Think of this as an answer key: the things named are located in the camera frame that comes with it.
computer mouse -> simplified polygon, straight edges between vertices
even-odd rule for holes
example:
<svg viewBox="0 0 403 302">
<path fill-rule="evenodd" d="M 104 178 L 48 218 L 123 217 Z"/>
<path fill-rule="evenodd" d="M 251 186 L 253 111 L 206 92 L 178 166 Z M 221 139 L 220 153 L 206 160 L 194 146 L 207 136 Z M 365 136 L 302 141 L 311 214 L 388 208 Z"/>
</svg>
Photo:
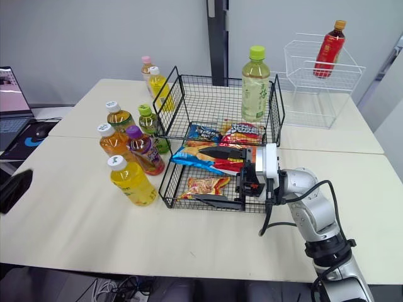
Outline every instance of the computer mouse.
<svg viewBox="0 0 403 302">
<path fill-rule="evenodd" d="M 47 123 L 45 123 L 44 125 L 40 125 L 36 131 L 35 131 L 35 135 L 37 139 L 39 140 L 43 140 L 44 138 L 46 138 L 49 134 L 49 132 L 51 131 L 51 129 L 55 126 L 54 124 L 51 125 L 46 125 Z"/>
</svg>

bottle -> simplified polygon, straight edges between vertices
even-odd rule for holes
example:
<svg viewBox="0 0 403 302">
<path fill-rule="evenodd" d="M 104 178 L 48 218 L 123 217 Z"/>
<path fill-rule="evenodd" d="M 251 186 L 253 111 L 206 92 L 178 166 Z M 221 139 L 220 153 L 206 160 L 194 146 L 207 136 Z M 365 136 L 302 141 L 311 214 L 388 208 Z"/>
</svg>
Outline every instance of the bottle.
<svg viewBox="0 0 403 302">
<path fill-rule="evenodd" d="M 153 66 L 153 64 L 151 63 L 151 58 L 148 55 L 141 57 L 141 60 L 143 61 L 143 64 L 144 64 L 143 67 L 141 67 L 141 74 L 143 75 L 145 85 L 147 85 L 147 89 L 149 90 L 149 93 L 150 93 L 151 97 L 153 98 L 150 83 L 149 83 L 150 67 Z"/>
<path fill-rule="evenodd" d="M 334 30 L 328 33 L 323 39 L 321 50 L 317 55 L 316 61 L 337 63 L 340 50 L 343 47 L 346 37 L 342 30 L 346 27 L 346 23 L 343 20 L 337 20 L 334 24 Z M 314 69 L 314 75 L 316 77 L 329 77 L 332 74 L 334 65 L 316 63 Z"/>
<path fill-rule="evenodd" d="M 157 197 L 156 189 L 150 184 L 136 162 L 127 162 L 121 155 L 108 159 L 112 169 L 111 181 L 137 206 L 148 206 Z"/>
<path fill-rule="evenodd" d="M 125 133 L 127 127 L 136 125 L 132 115 L 125 110 L 121 110 L 118 103 L 107 102 L 106 108 L 110 112 L 106 120 L 116 131 Z"/>
<path fill-rule="evenodd" d="M 165 164 L 151 137 L 142 133 L 138 126 L 128 127 L 126 133 L 129 137 L 127 147 L 136 156 L 143 171 L 149 175 L 160 174 L 164 170 Z"/>
<path fill-rule="evenodd" d="M 139 106 L 139 126 L 141 130 L 150 135 L 154 140 L 154 143 L 160 154 L 165 154 L 169 151 L 169 143 L 165 138 L 159 138 L 157 134 L 157 116 L 151 111 L 151 108 L 147 104 Z"/>
<path fill-rule="evenodd" d="M 99 144 L 109 156 L 121 155 L 127 162 L 135 162 L 135 156 L 127 148 L 128 137 L 126 134 L 116 131 L 110 124 L 100 124 L 97 128 L 102 136 Z"/>
<path fill-rule="evenodd" d="M 269 93 L 269 67 L 263 62 L 264 47 L 249 49 L 251 61 L 242 68 L 242 118 L 259 121 L 264 116 Z"/>
<path fill-rule="evenodd" d="M 166 78 L 159 73 L 157 66 L 150 67 L 150 87 L 154 99 L 158 96 L 159 91 L 162 89 L 158 96 L 157 105 L 162 108 L 163 111 L 172 111 L 174 109 L 174 102 L 169 94 L 168 83 L 164 86 Z"/>
</svg>

laptop keyboard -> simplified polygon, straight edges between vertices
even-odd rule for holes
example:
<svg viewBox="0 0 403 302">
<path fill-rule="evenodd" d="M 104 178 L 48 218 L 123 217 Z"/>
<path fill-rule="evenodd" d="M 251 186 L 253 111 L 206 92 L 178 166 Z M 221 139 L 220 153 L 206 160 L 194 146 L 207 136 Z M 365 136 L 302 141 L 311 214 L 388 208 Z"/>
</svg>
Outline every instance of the laptop keyboard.
<svg viewBox="0 0 403 302">
<path fill-rule="evenodd" d="M 25 123 L 26 118 L 20 120 L 1 120 L 0 121 L 0 133 L 14 133 L 17 132 L 21 126 Z"/>
</svg>

laptop screen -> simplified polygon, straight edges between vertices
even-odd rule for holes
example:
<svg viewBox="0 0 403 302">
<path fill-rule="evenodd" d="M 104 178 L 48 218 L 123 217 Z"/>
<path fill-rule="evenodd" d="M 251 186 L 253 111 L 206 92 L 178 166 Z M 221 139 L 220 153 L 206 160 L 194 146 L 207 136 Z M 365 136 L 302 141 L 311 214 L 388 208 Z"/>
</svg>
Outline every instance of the laptop screen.
<svg viewBox="0 0 403 302">
<path fill-rule="evenodd" d="M 10 67 L 0 67 L 0 115 L 32 115 Z"/>
</svg>

red snack bag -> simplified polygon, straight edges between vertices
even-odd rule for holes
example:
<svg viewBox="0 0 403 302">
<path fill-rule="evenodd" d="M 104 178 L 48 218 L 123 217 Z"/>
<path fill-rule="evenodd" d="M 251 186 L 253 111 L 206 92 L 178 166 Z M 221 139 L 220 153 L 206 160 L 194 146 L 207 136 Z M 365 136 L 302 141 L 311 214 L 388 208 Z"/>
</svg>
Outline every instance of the red snack bag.
<svg viewBox="0 0 403 302">
<path fill-rule="evenodd" d="M 261 143 L 264 133 L 263 126 L 255 126 L 250 123 L 232 123 L 224 120 L 222 125 L 223 138 L 219 146 L 232 148 L 251 148 L 253 162 L 256 158 L 256 146 L 244 145 L 245 143 Z M 215 159 L 213 165 L 216 169 L 231 175 L 236 175 L 243 166 L 241 159 Z"/>
</svg>

